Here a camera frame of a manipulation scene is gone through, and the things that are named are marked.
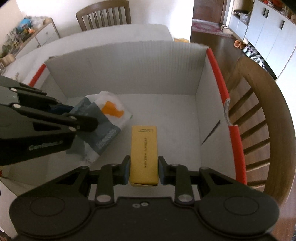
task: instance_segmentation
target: red rug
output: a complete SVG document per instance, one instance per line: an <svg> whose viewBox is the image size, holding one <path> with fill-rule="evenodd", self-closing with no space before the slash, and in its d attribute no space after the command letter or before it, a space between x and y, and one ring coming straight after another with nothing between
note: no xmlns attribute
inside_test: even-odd
<svg viewBox="0 0 296 241"><path fill-rule="evenodd" d="M208 34L215 34L224 37L232 37L231 34L223 33L220 30L218 23L210 23L210 22L202 22L202 21L192 21L191 30L194 32L201 32L201 33L208 33Z"/></svg>

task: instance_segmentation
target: cabinet handle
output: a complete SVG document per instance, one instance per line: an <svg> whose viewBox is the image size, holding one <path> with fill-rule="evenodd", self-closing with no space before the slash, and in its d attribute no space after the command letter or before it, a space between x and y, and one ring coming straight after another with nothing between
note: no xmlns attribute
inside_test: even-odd
<svg viewBox="0 0 296 241"><path fill-rule="evenodd" d="M283 20L283 23L281 25L281 30L283 30L284 24L285 24L285 21Z"/></svg>

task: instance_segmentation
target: yellow box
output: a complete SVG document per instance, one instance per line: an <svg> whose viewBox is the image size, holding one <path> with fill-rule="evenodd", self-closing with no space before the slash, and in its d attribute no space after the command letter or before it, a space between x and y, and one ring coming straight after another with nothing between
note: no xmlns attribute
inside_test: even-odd
<svg viewBox="0 0 296 241"><path fill-rule="evenodd" d="M137 187L158 184L156 126L132 127L130 182Z"/></svg>

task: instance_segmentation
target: brown door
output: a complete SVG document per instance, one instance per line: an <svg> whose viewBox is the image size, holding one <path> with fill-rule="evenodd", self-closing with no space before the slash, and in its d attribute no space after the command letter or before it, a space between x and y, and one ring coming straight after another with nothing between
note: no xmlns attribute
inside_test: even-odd
<svg viewBox="0 0 296 241"><path fill-rule="evenodd" d="M193 18L220 23L225 7L225 0L194 0Z"/></svg>

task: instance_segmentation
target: wooden chair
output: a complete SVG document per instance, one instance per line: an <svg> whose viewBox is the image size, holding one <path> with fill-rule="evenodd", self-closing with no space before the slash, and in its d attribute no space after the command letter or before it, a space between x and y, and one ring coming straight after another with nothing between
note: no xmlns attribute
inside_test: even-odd
<svg viewBox="0 0 296 241"><path fill-rule="evenodd" d="M126 23L131 23L131 14L129 9L129 1L126 0L110 0L110 1L103 1L97 2L92 5L89 5L76 13L76 18L80 25L82 31L86 31L86 25L83 20L83 16L87 15L89 25L91 29L94 29L93 23L91 21L91 17L93 15L96 27L99 28L99 19L101 19L101 27L106 26L106 21L104 16L107 16L107 26L111 26L111 18L113 19L114 25L117 25L117 17L115 9L118 8L118 15L119 15L119 23L123 24L122 12L120 7L124 7L124 12L126 16ZM110 8L112 8L112 17L110 18Z"/></svg>
<svg viewBox="0 0 296 241"><path fill-rule="evenodd" d="M295 130L287 103L274 79L247 57L238 60L226 86L229 118L241 133L248 185L282 207L296 169Z"/></svg>

